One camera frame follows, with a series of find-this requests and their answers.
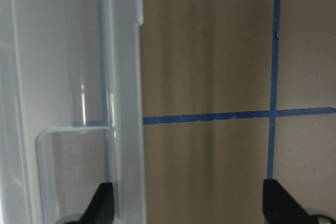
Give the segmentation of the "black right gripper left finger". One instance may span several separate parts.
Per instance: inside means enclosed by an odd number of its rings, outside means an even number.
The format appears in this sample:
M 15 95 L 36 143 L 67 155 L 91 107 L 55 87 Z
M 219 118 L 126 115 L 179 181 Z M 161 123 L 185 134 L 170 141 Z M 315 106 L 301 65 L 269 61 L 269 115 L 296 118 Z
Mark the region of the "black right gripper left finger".
M 114 221 L 112 183 L 101 183 L 78 223 L 112 224 Z

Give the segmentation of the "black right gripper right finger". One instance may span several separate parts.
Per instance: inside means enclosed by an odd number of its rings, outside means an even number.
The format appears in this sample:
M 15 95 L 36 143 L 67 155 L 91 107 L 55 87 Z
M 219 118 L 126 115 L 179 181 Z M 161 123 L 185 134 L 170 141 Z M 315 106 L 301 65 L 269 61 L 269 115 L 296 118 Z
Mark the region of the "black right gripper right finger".
M 263 181 L 263 214 L 268 223 L 315 223 L 296 200 L 275 179 Z

